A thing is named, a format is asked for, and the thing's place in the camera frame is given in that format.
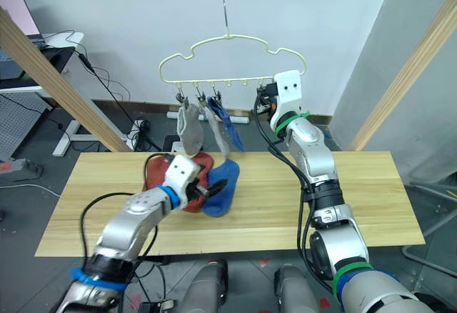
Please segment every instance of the wooden beam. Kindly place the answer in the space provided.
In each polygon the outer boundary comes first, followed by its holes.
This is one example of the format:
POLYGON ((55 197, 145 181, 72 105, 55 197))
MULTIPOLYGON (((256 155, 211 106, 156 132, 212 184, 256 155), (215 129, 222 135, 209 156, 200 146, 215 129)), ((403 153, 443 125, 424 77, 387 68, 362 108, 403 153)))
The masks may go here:
POLYGON ((112 152, 131 151, 111 126, 99 116, 48 62, 46 57, 24 36, 22 31, 0 9, 0 45, 32 79, 86 127, 112 152))
POLYGON ((413 54, 401 68, 381 100, 352 141, 350 149, 362 150, 400 100, 416 82, 457 27, 457 0, 446 0, 413 54))

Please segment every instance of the white wall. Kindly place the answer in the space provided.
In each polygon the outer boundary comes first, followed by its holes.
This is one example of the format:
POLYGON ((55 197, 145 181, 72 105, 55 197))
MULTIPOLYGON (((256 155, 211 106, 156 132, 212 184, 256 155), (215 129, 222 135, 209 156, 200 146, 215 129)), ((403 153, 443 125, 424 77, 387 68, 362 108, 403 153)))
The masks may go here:
MULTIPOLYGON (((347 149, 445 0, 385 0, 330 128, 347 149)), ((457 171, 457 31, 364 148, 390 150, 404 182, 457 171)))
MULTIPOLYGON (((225 33, 221 0, 26 0, 43 33, 75 29, 93 65, 108 69, 132 93, 132 101, 176 103, 176 88, 161 82, 166 56, 186 52, 201 39, 225 33)), ((301 52, 304 107, 330 114, 343 93, 383 0, 227 0, 233 34, 266 39, 301 52)), ((205 46, 193 61, 166 68, 171 79, 259 76, 296 69, 292 56, 270 56, 247 41, 205 46)), ((72 83, 94 99, 110 99, 80 66, 72 83)), ((228 108, 250 109, 255 85, 218 88, 228 108)), ((195 89, 184 89, 194 97, 195 89)))

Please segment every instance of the wooden table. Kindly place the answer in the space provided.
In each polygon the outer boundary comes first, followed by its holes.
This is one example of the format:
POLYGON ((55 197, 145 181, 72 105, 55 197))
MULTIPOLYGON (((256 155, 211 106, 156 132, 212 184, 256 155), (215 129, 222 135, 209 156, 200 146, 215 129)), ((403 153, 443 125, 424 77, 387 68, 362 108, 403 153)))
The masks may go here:
MULTIPOLYGON (((83 153, 66 184, 36 256, 81 256, 79 215, 92 199, 110 192, 141 191, 148 153, 83 153)), ((421 230, 390 152, 334 152, 344 199, 352 206, 370 247, 424 244, 421 230)), ((211 153, 214 166, 222 163, 211 153)), ((240 176, 230 211, 212 218, 172 212, 159 225, 150 254, 199 254, 295 249, 298 180, 268 152, 231 153, 240 176)), ((126 197, 99 202, 86 216, 89 250, 126 197)))

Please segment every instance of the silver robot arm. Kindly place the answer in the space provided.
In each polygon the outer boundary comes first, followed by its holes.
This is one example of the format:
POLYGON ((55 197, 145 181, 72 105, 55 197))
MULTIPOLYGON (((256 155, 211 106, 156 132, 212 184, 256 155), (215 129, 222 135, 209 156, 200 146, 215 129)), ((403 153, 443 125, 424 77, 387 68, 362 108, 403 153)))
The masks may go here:
POLYGON ((149 232, 192 197, 209 197, 225 186, 221 181, 210 189, 200 187, 196 181, 200 171, 189 158, 177 155, 161 186, 132 195, 105 226, 85 267, 74 269, 74 282, 52 312, 111 312, 118 306, 149 232))
POLYGON ((344 202, 335 161, 323 133, 301 110, 298 71, 275 75, 261 87, 259 110, 270 107, 270 127, 284 139, 296 166, 308 180, 306 201, 315 201, 310 236, 315 273, 333 281, 333 295, 348 313, 431 313, 432 311, 390 275, 368 263, 368 250, 344 202))

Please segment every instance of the hanging sock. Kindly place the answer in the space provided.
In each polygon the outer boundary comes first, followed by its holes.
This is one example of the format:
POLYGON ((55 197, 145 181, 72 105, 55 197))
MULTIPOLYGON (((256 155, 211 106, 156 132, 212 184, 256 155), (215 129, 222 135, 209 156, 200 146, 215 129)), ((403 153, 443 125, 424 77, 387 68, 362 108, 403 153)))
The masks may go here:
MULTIPOLYGON (((197 179, 199 179, 199 184, 205 188, 208 188, 208 172, 212 169, 214 164, 214 159, 209 154, 204 152, 200 152, 196 156, 192 158, 192 160, 196 164, 203 164, 205 169, 203 169, 197 175, 197 179)), ((154 188, 155 186, 161 186, 165 181, 165 173, 166 170, 169 168, 169 163, 164 156, 154 157, 153 159, 149 160, 148 165, 146 166, 147 169, 147 188, 143 188, 143 190, 154 188)), ((184 211, 187 212, 197 212, 200 210, 201 206, 205 202, 205 197, 200 196, 199 198, 190 201, 184 211)))
POLYGON ((239 165, 230 160, 226 159, 225 162, 212 169, 208 174, 208 185, 212 186, 221 179, 227 179, 227 185, 216 195, 208 198, 203 204, 203 212, 210 217, 219 217, 225 214, 233 200, 235 194, 236 181, 240 174, 239 165))
POLYGON ((235 126, 231 123, 229 113, 227 113, 225 108, 217 104, 216 100, 212 96, 208 96, 208 105, 214 111, 214 113, 216 113, 217 116, 221 118, 224 126, 230 134, 231 142, 233 145, 235 145, 239 150, 245 151, 244 144, 241 141, 235 126))
POLYGON ((208 120, 209 126, 213 130, 214 138, 216 139, 217 146, 219 146, 219 149, 221 150, 221 153, 224 155, 224 158, 227 158, 227 154, 229 153, 229 145, 225 141, 225 139, 222 137, 221 130, 219 129, 219 124, 217 122, 217 118, 214 115, 213 111, 211 111, 208 106, 204 106, 200 104, 200 108, 203 112, 203 114, 206 117, 206 120, 208 120))
POLYGON ((198 154, 203 145, 204 133, 199 121, 199 108, 195 104, 181 106, 178 111, 177 132, 186 154, 198 154))

